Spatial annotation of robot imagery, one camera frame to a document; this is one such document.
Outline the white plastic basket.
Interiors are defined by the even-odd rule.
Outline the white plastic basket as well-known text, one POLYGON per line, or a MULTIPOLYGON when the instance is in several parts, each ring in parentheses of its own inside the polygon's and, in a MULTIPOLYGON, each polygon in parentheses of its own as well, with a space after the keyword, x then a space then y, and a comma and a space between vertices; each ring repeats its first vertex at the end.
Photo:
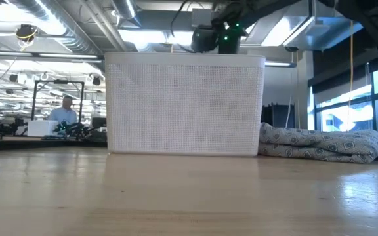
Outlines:
POLYGON ((111 152, 257 154, 264 56, 109 52, 104 58, 111 152))

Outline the black cabinet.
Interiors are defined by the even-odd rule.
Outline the black cabinet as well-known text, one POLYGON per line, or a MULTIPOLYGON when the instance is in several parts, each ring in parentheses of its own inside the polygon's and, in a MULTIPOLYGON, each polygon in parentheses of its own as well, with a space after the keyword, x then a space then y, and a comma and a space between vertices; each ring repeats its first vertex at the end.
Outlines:
POLYGON ((262 107, 261 122, 278 128, 295 127, 295 106, 268 104, 262 107))

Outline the grey patterned folded cloth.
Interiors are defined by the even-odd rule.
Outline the grey patterned folded cloth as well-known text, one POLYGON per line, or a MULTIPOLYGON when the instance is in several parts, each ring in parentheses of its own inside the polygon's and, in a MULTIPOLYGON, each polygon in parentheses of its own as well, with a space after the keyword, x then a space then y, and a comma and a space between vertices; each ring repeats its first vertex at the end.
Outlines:
POLYGON ((378 157, 378 132, 322 132, 262 123, 259 155, 368 164, 378 157))

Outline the linear ceiling light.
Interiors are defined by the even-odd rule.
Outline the linear ceiling light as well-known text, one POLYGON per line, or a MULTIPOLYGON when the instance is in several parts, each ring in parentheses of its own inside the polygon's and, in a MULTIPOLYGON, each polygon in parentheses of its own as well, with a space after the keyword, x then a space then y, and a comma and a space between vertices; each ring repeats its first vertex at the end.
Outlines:
POLYGON ((101 63, 104 61, 103 55, 84 54, 57 54, 42 52, 14 52, 0 51, 0 60, 29 60, 48 62, 73 62, 73 63, 101 63))

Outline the person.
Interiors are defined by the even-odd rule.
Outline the person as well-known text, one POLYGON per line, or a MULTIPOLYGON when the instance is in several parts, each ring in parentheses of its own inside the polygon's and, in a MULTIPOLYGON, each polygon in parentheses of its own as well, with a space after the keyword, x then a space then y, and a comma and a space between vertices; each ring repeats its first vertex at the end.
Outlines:
POLYGON ((62 105, 51 111, 48 120, 58 121, 59 123, 76 123, 77 113, 72 109, 73 98, 65 96, 62 100, 62 105))

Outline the white foam box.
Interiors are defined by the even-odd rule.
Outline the white foam box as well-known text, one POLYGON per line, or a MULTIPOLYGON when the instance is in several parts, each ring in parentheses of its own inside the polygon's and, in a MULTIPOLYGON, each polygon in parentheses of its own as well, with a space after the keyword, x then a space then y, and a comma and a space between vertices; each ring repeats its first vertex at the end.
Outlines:
POLYGON ((58 125, 58 121, 51 120, 35 120, 28 123, 27 135, 31 137, 44 137, 55 135, 54 131, 58 125))

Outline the dark distant table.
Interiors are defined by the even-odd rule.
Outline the dark distant table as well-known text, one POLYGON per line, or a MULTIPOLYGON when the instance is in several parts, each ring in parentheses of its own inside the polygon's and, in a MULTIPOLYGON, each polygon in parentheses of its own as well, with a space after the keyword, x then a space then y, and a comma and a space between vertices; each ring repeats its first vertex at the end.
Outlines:
POLYGON ((5 137, 0 140, 0 151, 15 149, 35 149, 35 148, 59 148, 59 147, 88 147, 106 148, 106 142, 90 142, 76 140, 40 140, 33 138, 5 137))

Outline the silver rectangular ventilation duct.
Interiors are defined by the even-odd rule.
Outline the silver rectangular ventilation duct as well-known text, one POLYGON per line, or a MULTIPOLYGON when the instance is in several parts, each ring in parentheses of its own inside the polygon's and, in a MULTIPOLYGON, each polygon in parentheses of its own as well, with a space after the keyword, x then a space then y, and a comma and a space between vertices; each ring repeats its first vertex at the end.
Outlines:
POLYGON ((242 48, 297 47, 325 50, 362 29, 344 17, 288 16, 272 14, 251 26, 242 48))

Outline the silver round ventilation duct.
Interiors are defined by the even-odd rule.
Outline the silver round ventilation duct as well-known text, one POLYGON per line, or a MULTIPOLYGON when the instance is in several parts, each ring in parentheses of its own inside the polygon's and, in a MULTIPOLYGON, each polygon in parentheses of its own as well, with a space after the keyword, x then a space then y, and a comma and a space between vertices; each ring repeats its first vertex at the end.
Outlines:
POLYGON ((34 16, 37 27, 76 54, 102 54, 93 40, 57 0, 7 0, 9 4, 34 16))
POLYGON ((117 25, 121 26, 125 22, 130 22, 140 28, 142 25, 138 18, 138 13, 142 10, 135 0, 110 0, 117 16, 117 25))

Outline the black metal rig frame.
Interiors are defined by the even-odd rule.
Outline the black metal rig frame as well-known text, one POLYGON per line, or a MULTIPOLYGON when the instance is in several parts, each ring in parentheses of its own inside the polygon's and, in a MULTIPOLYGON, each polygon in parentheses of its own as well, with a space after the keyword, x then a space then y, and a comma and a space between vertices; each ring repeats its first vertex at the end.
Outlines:
POLYGON ((34 81, 33 98, 32 98, 32 109, 31 109, 31 120, 32 121, 35 119, 35 105, 36 105, 37 93, 40 91, 40 88, 38 88, 38 84, 40 84, 40 83, 43 83, 44 85, 47 85, 48 83, 59 84, 59 85, 67 85, 68 83, 71 83, 71 84, 80 84, 81 85, 81 89, 79 89, 80 95, 79 95, 79 115, 78 115, 78 122, 79 123, 81 122, 85 83, 83 81, 68 81, 68 80, 61 80, 61 79, 46 80, 46 81, 40 79, 40 80, 35 80, 34 81))

